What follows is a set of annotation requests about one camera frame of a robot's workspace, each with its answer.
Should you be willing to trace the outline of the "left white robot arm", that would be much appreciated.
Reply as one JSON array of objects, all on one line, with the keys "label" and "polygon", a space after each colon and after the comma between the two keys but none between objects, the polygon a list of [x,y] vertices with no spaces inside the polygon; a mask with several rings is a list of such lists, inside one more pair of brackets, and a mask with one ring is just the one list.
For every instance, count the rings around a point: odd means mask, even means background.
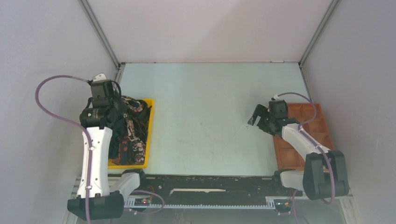
[{"label": "left white robot arm", "polygon": [[121,217],[129,195],[143,194],[148,188],[148,182],[136,172],[122,174],[113,186],[109,185],[108,152],[113,126],[126,105],[121,99],[97,103],[91,98],[91,102],[92,106],[79,117],[84,143],[82,176],[76,198],[67,202],[68,211],[89,224]]}]

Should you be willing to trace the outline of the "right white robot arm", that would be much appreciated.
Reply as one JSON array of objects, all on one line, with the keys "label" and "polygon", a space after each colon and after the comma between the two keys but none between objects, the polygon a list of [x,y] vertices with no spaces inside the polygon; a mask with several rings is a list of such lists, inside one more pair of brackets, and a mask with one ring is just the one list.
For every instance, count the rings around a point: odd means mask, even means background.
[{"label": "right white robot arm", "polygon": [[284,195],[289,189],[295,189],[303,191],[310,200],[348,195],[344,154],[320,144],[296,118],[290,118],[285,101],[270,101],[268,107],[258,104],[248,125],[283,139],[304,159],[302,171],[284,169],[274,173],[271,183],[274,193]]}]

